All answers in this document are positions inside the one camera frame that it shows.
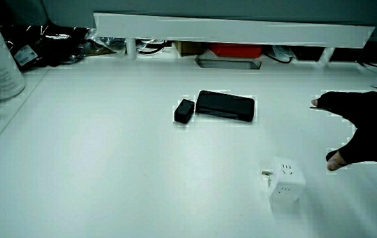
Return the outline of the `person's right hand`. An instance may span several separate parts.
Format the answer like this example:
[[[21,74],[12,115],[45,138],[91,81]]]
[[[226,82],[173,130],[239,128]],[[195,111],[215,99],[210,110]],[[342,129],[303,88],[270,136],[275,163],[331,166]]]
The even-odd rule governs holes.
[[[342,116],[356,128],[346,145],[326,155],[328,170],[335,171],[361,162],[377,162],[377,92],[329,91],[311,103],[313,109]]]

